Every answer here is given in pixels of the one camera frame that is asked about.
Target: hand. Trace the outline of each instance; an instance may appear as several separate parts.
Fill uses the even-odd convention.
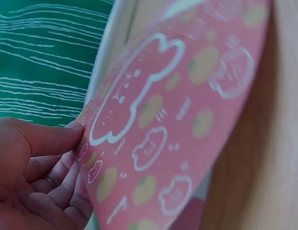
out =
[[[93,209],[71,152],[83,128],[69,127],[0,118],[0,230],[84,229]]]

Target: fingernail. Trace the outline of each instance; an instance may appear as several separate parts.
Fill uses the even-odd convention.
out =
[[[66,128],[83,128],[83,127],[77,120],[73,120],[66,125]]]

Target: green fabric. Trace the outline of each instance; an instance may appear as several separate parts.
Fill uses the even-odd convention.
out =
[[[0,0],[0,117],[64,126],[81,111],[113,0]]]

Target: white edge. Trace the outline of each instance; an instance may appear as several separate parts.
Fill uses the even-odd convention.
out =
[[[93,71],[90,77],[88,90],[84,104],[86,105],[90,99],[94,96],[101,78],[105,75],[107,70],[108,62],[112,54],[112,47],[116,40],[116,34],[120,27],[120,22],[129,0],[115,0],[115,3],[110,12],[108,22],[106,24],[104,34],[100,43],[99,50],[97,52]]]

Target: white stripe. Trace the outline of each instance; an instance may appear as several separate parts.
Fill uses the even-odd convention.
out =
[[[23,113],[23,112],[17,112],[17,111],[5,111],[5,110],[0,110],[0,113],[10,113],[10,114],[21,114],[21,115],[30,115],[30,116],[38,116],[38,117],[41,117],[41,118],[53,118],[53,119],[60,119],[62,117],[60,116],[41,116],[41,115],[38,115],[38,114],[30,114],[30,113]]]
[[[43,58],[38,58],[38,57],[35,57],[35,56],[30,56],[29,58],[34,59],[34,60],[37,60],[37,61],[46,62],[46,63],[51,64],[51,65],[59,66],[59,67],[61,67],[63,69],[64,68],[67,68],[67,69],[72,69],[72,70],[75,70],[75,71],[78,71],[78,72],[83,72],[83,73],[91,74],[91,72],[89,72],[89,71],[82,70],[82,69],[76,69],[76,68],[73,68],[71,66],[60,65],[60,64],[58,64],[56,62],[49,61],[49,60],[46,60],[46,59],[43,59]]]
[[[47,82],[47,81],[39,81],[39,80],[21,80],[18,78],[7,78],[7,77],[0,77],[0,80],[12,80],[12,81],[18,81],[18,82],[22,82],[22,83],[29,83],[29,84],[45,84],[45,85],[54,85],[54,86],[58,86],[58,87],[65,87],[65,88],[71,88],[74,90],[81,90],[81,91],[87,91],[86,89],[82,89],[82,88],[78,88],[75,86],[71,86],[71,85],[63,85],[63,84],[57,84],[57,83],[52,83],[52,82]]]
[[[83,100],[76,100],[76,99],[65,99],[62,97],[54,97],[54,96],[50,96],[50,95],[46,95],[44,93],[36,93],[36,92],[14,92],[14,91],[9,91],[9,90],[0,90],[0,92],[8,92],[11,94],[20,94],[20,95],[37,95],[37,96],[45,96],[45,97],[50,97],[50,98],[55,98],[58,100],[62,100],[62,101],[74,101],[74,102],[81,102],[83,103]]]
[[[106,3],[108,3],[108,4],[113,4],[113,2],[111,2],[111,1],[107,1],[107,0],[100,0],[100,1],[106,2]]]
[[[31,112],[32,115],[34,114],[43,114],[43,115],[50,115],[50,116],[65,116],[65,117],[75,117],[72,115],[67,115],[67,114],[54,114],[54,113],[47,113],[47,112],[41,112],[41,111],[37,111],[37,110],[29,110],[27,109],[19,109],[19,108],[0,108],[0,110],[3,111],[21,111],[21,112]]]
[[[32,38],[41,38],[41,39],[46,39],[46,40],[49,40],[49,41],[55,41],[55,42],[67,43],[67,44],[70,44],[70,45],[84,46],[84,47],[88,47],[88,48],[97,49],[97,47],[95,47],[95,46],[89,46],[89,45],[85,45],[85,44],[80,44],[80,43],[75,43],[75,42],[69,42],[69,41],[65,41],[65,40],[61,40],[61,39],[56,39],[56,38],[51,38],[51,37],[43,37],[43,36],[37,36],[37,35],[31,35],[31,34],[22,34],[22,33],[15,33],[15,32],[8,32],[8,31],[0,31],[0,34],[17,35],[17,36],[27,36],[27,37],[32,37]],[[78,37],[71,36],[71,38],[74,38],[74,39],[80,40],[80,41],[85,41],[85,42],[88,42],[88,43],[97,44],[97,45],[100,44],[100,43],[96,43],[96,42],[93,42],[93,41],[81,39],[81,38],[78,38]],[[84,64],[88,64],[88,65],[93,66],[93,64],[88,63],[88,62],[81,62],[81,63],[84,63]]]
[[[42,105],[51,106],[51,107],[68,108],[68,109],[75,109],[75,110],[82,111],[82,108],[78,108],[78,107],[71,107],[71,106],[60,105],[60,104],[48,104],[48,103],[45,103],[45,102],[32,101],[32,100],[21,99],[21,98],[0,98],[0,100],[2,100],[2,101],[8,101],[8,100],[22,101],[22,102],[26,102],[26,103],[36,103],[36,104],[42,104]]]
[[[60,93],[60,94],[67,94],[67,95],[74,95],[78,97],[85,97],[86,94],[82,92],[73,92],[70,90],[62,90],[62,89],[55,89],[55,88],[45,88],[45,87],[38,87],[38,86],[32,86],[32,85],[26,85],[26,84],[19,84],[19,83],[11,83],[11,82],[5,82],[5,81],[0,81],[1,84],[4,85],[12,85],[12,86],[19,86],[22,87],[22,89],[26,90],[25,88],[31,88],[35,89],[37,91],[45,91],[45,92],[55,92],[55,93]]]
[[[22,105],[17,105],[17,104],[14,104],[14,105],[9,105],[9,104],[6,104],[5,102],[0,102],[0,106],[1,107],[12,107],[12,108],[23,108],[23,109],[26,109],[28,110],[28,106],[25,104],[25,106],[22,106]],[[31,110],[35,110],[35,111],[43,111],[42,109],[36,109],[36,108],[30,108]]]
[[[21,120],[21,121],[33,122],[33,120],[27,120],[27,119],[21,119],[21,118],[18,118],[18,119]]]
[[[10,46],[11,48],[14,48],[14,49],[22,49],[22,50],[26,50],[26,51],[33,52],[33,53],[42,54],[42,55],[45,55],[45,56],[50,56],[50,57],[54,57],[54,58],[65,59],[65,60],[69,60],[69,61],[80,62],[79,60],[75,60],[75,59],[70,58],[70,57],[62,57],[62,56],[59,56],[59,55],[49,54],[49,53],[37,51],[37,50],[34,50],[34,49],[28,49],[28,48],[24,48],[24,47],[20,47],[20,46],[14,46],[14,45],[11,45],[11,44],[8,44],[8,43],[5,43],[5,42],[0,42],[0,44],[1,45],[5,45],[5,46]]]
[[[28,107],[33,107],[30,108],[31,110],[37,110],[37,111],[43,111],[44,109],[49,110],[49,111],[53,111],[53,112],[69,112],[70,114],[72,113],[77,113],[79,114],[79,111],[77,110],[71,110],[71,109],[51,109],[51,108],[47,108],[47,107],[43,107],[43,106],[37,106],[34,104],[26,104],[26,103],[20,103],[20,102],[0,102],[0,105],[5,105],[7,107],[13,107],[13,106],[20,106],[20,107],[25,107],[28,109]]]
[[[67,27],[70,30],[81,31],[81,32],[88,33],[88,34],[91,34],[91,35],[100,35],[100,34],[97,34],[95,32],[91,32],[91,31],[88,31],[88,30],[83,30],[83,29],[80,29],[80,28],[77,28],[77,27],[74,27],[74,26],[69,26],[69,25],[66,25],[66,24],[49,22],[49,21],[41,21],[41,22],[40,21],[27,21],[27,22],[14,23],[14,25],[0,25],[0,28],[15,28],[17,26],[24,26],[24,25],[48,25],[48,24],[55,25],[55,26],[58,26],[58,27],[63,27],[63,28]],[[103,28],[97,28],[96,27],[95,30],[103,31]]]
[[[17,87],[17,86],[10,86],[10,85],[4,85],[4,84],[0,84],[0,87],[8,88],[8,89],[24,90],[24,91],[38,91],[38,90],[35,90],[35,89],[27,89],[25,87]],[[55,92],[55,93],[54,92],[46,92],[46,91],[43,91],[43,92],[45,92],[46,94],[43,93],[42,96],[44,96],[44,95],[54,95],[54,96],[63,97],[63,98],[66,98],[66,99],[84,99],[84,97],[81,97],[79,95],[74,96],[74,97],[64,95],[64,94],[70,95],[68,93],[63,94],[63,93],[60,93],[60,92]]]
[[[58,13],[60,15],[74,16],[76,18],[87,19],[87,20],[91,20],[91,21],[94,21],[94,22],[97,21],[94,18],[88,18],[88,17],[80,16],[80,15],[77,15],[77,14],[74,14],[74,13],[66,13],[66,12],[63,12],[63,11],[32,11],[32,12],[21,13],[19,15],[10,16],[10,17],[7,17],[7,16],[4,16],[4,15],[0,14],[0,18],[3,18],[3,19],[14,19],[14,18],[20,18],[20,17],[26,16],[26,15],[34,14],[34,13],[37,13],[37,14],[41,14],[41,13]],[[108,17],[103,16],[103,15],[99,15],[99,17],[108,19]]]
[[[77,40],[84,41],[84,42],[90,42],[90,43],[97,44],[97,45],[100,44],[100,43],[96,43],[96,42],[93,42],[93,41],[85,40],[85,39],[82,39],[82,38],[79,38],[79,37],[69,36],[69,35],[62,34],[62,33],[56,33],[56,32],[53,32],[53,31],[48,31],[48,33],[53,34],[53,35],[59,35],[59,36],[63,36],[63,37],[68,37],[68,38],[72,38],[72,39],[77,39]]]
[[[47,48],[53,48],[53,47],[55,47],[54,45],[33,44],[33,43],[28,43],[28,42],[24,42],[24,41],[18,41],[18,40],[14,40],[14,39],[10,39],[10,38],[0,38],[0,40],[22,43],[22,44],[29,45],[29,46],[47,47]]]
[[[69,10],[69,11],[77,11],[80,13],[87,13],[87,14],[91,14],[91,15],[95,15],[95,16],[107,16],[107,14],[105,13],[100,13],[100,12],[96,12],[96,11],[91,11],[85,8],[80,8],[80,7],[76,7],[76,6],[69,6],[69,5],[61,5],[61,4],[47,4],[47,3],[41,3],[41,4],[35,4],[35,5],[31,5],[31,6],[26,6],[24,8],[21,8],[20,10],[17,11],[10,11],[9,13],[19,13],[19,12],[24,12],[27,10],[33,10],[33,9],[38,9],[38,8],[58,8],[58,9],[65,9],[65,10]]]
[[[27,19],[11,20],[11,21],[9,21],[9,24],[15,25],[15,24],[23,24],[23,23],[47,23],[48,21],[58,21],[58,22],[71,23],[71,24],[74,24],[74,25],[79,25],[81,27],[88,27],[88,28],[93,29],[93,30],[101,30],[101,28],[99,28],[99,27],[94,27],[94,26],[91,26],[91,25],[76,23],[76,22],[73,22],[73,21],[69,21],[69,20],[65,20],[65,19],[58,19],[58,18],[27,18]],[[99,23],[107,23],[107,21],[99,20]]]
[[[79,35],[83,35],[83,36],[87,36],[87,37],[92,37],[95,39],[100,39],[97,36],[102,36],[102,34],[97,34],[97,35],[90,35],[90,34],[84,34],[78,31],[73,31],[70,29],[66,29],[66,28],[61,28],[61,27],[56,27],[53,25],[43,25],[43,26],[21,26],[21,27],[16,27],[16,28],[0,28],[0,31],[14,31],[14,30],[23,30],[23,29],[29,29],[29,28],[38,28],[38,29],[50,29],[50,30],[57,30],[57,31],[65,31],[68,33],[75,33],[75,34],[79,34]]]
[[[61,68],[58,68],[58,67],[55,67],[55,66],[51,66],[51,65],[44,64],[44,63],[41,63],[41,62],[38,62],[38,61],[34,61],[34,60],[31,60],[31,59],[29,59],[27,57],[24,57],[22,55],[19,55],[19,54],[14,54],[14,53],[11,53],[11,52],[8,52],[8,51],[5,51],[5,50],[1,50],[1,49],[0,49],[0,52],[22,58],[24,60],[39,64],[41,66],[47,66],[47,67],[50,67],[50,68],[53,68],[53,69],[56,69],[56,70],[60,70],[60,71],[63,71],[63,72],[67,72],[67,73],[70,73],[70,74],[74,74],[74,75],[77,75],[77,76],[80,76],[80,77],[90,78],[90,76],[85,76],[85,75],[82,75],[82,74],[79,74],[79,73],[74,73],[74,72],[71,72],[71,71],[68,71],[68,70],[65,70],[65,69],[61,69]]]

